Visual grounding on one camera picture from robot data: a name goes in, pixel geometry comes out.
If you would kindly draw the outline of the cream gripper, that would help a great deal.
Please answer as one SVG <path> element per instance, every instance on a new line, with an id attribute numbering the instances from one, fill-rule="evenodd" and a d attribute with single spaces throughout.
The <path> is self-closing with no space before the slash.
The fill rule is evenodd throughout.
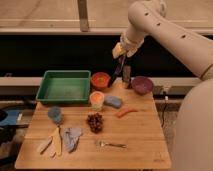
<path id="1" fill-rule="evenodd" d="M 128 44 L 122 44 L 118 42 L 115 47 L 112 49 L 112 55 L 114 59 L 125 55 L 127 58 L 132 57 L 137 52 L 137 49 Z"/>

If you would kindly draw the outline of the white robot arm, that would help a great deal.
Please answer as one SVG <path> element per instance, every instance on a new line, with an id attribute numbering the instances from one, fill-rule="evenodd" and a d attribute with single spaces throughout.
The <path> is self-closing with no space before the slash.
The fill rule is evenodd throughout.
<path id="1" fill-rule="evenodd" d="M 163 0 L 138 0 L 112 50 L 131 57 L 152 36 L 201 82 L 185 96 L 175 125 L 171 171 L 213 171 L 213 40 L 165 19 Z"/>

